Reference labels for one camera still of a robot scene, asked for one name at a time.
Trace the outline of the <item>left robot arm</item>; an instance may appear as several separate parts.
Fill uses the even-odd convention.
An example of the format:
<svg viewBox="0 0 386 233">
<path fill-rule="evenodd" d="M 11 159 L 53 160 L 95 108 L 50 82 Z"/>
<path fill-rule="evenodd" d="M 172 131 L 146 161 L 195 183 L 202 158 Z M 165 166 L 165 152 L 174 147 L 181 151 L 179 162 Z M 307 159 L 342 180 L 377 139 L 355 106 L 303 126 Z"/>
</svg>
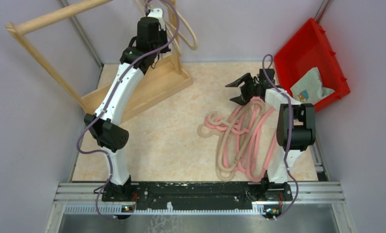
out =
<svg viewBox="0 0 386 233">
<path fill-rule="evenodd" d="M 124 154 L 129 132 L 119 125 L 135 87 L 156 58 L 170 51 L 169 44 L 163 17 L 153 13 L 142 17 L 137 24 L 137 35 L 123 51 L 117 75 L 106 97 L 94 114 L 84 117 L 87 129 L 100 147 L 99 152 L 106 155 L 110 170 L 104 200 L 126 201 L 132 196 L 131 176 Z"/>
</svg>

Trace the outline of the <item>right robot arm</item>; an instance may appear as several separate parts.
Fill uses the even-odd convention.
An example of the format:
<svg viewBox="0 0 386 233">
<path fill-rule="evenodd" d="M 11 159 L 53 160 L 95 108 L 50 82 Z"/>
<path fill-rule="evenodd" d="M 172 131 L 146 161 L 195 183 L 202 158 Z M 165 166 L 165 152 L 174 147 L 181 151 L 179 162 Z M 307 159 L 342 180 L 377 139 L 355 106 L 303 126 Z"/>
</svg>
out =
<svg viewBox="0 0 386 233">
<path fill-rule="evenodd" d="M 276 85 L 274 75 L 274 69 L 262 68 L 257 76 L 245 73 L 226 85 L 240 89 L 240 95 L 230 99 L 232 102 L 247 106 L 251 99 L 259 97 L 278 112 L 275 138 L 281 154 L 267 169 L 267 176 L 258 179 L 259 187 L 246 191 L 247 199 L 251 201 L 295 201 L 299 184 L 290 172 L 290 164 L 316 140 L 314 106 L 292 98 Z"/>
</svg>

